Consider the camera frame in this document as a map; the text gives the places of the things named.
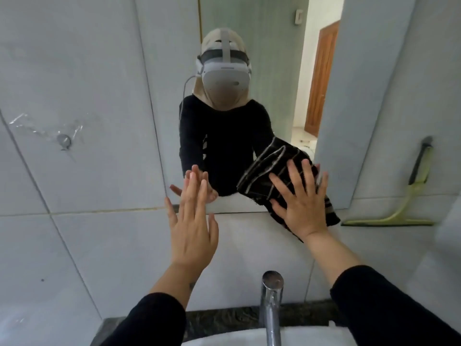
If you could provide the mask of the person's left forearm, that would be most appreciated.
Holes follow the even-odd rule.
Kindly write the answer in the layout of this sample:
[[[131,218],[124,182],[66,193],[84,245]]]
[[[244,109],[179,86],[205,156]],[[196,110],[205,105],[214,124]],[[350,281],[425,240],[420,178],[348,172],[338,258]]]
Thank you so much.
[[[181,346],[186,307],[204,262],[172,263],[100,346]]]

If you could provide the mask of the frameless wall mirror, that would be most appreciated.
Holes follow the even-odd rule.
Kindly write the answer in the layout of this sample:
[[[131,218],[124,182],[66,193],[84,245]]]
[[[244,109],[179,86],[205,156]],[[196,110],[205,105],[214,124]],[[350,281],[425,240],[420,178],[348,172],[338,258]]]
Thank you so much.
[[[291,139],[307,108],[307,36],[339,20],[315,157],[330,172],[335,209],[351,206],[384,94],[416,0],[135,0],[163,189],[182,183],[179,105],[192,93],[202,39],[230,28],[252,64],[250,97],[270,115],[275,134]]]

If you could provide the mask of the white sink basin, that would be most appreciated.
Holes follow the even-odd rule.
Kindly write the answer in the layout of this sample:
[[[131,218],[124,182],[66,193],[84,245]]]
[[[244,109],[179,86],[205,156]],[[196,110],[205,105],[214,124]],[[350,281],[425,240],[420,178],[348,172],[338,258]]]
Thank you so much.
[[[217,334],[181,346],[267,346],[264,328]],[[281,328],[281,346],[357,346],[345,327],[299,326]]]

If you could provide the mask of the black striped cloth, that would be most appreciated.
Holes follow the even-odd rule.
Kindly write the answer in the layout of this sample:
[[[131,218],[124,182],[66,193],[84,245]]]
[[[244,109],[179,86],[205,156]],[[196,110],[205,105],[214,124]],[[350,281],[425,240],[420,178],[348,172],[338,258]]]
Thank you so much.
[[[309,155],[301,149],[286,143],[285,141],[274,138],[263,152],[256,157],[256,160],[244,172],[237,184],[237,191],[253,200],[258,205],[266,207],[270,216],[287,229],[291,234],[293,232],[288,228],[285,221],[278,216],[271,204],[271,200],[276,200],[281,207],[287,208],[287,204],[269,178],[269,174],[275,174],[291,191],[295,193],[295,188],[291,182],[287,162],[292,160],[297,171],[300,174],[302,185],[305,187],[302,162],[308,160],[314,179],[319,176],[319,168],[316,167]]]

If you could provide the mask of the person's right hand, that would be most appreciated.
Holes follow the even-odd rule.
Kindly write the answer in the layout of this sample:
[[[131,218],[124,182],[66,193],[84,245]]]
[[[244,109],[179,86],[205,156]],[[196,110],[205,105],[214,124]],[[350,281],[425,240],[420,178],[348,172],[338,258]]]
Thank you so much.
[[[287,203],[286,225],[306,245],[321,235],[328,234],[325,202],[317,202],[316,180],[308,160],[302,162],[305,179],[305,195],[296,195],[275,175],[269,178]]]

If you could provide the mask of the green window squeegee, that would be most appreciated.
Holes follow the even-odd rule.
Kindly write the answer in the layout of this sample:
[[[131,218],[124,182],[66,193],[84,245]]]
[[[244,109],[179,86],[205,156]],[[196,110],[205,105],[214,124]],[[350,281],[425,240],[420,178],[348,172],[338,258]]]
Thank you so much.
[[[426,136],[420,144],[418,157],[410,174],[406,197],[400,207],[388,217],[372,220],[347,220],[342,227],[432,227],[434,221],[426,219],[411,219],[407,216],[410,203],[418,196],[427,183],[433,154],[433,137]]]

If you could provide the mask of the person's right forearm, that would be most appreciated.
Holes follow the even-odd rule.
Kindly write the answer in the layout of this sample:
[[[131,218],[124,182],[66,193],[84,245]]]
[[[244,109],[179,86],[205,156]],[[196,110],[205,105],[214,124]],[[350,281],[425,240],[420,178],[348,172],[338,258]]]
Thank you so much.
[[[358,346],[461,346],[461,334],[401,291],[328,231],[304,243]]]

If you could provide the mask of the chrome faucet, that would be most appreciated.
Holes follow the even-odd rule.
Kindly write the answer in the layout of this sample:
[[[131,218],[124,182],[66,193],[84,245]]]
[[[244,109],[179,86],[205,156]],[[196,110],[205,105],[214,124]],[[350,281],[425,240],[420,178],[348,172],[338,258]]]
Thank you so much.
[[[267,271],[262,276],[260,327],[266,329],[267,346],[281,346],[280,306],[283,297],[284,279],[277,271]]]

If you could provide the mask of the person's left hand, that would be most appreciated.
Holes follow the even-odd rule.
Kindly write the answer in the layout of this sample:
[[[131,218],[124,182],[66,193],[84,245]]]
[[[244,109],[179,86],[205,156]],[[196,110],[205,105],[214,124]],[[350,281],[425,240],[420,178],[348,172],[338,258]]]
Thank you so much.
[[[178,223],[170,228],[172,263],[181,265],[200,274],[211,262],[217,247],[212,247],[208,233],[208,180],[195,172],[199,180],[197,208],[193,220],[187,220],[187,186],[189,174],[185,176],[184,188],[177,211]]]

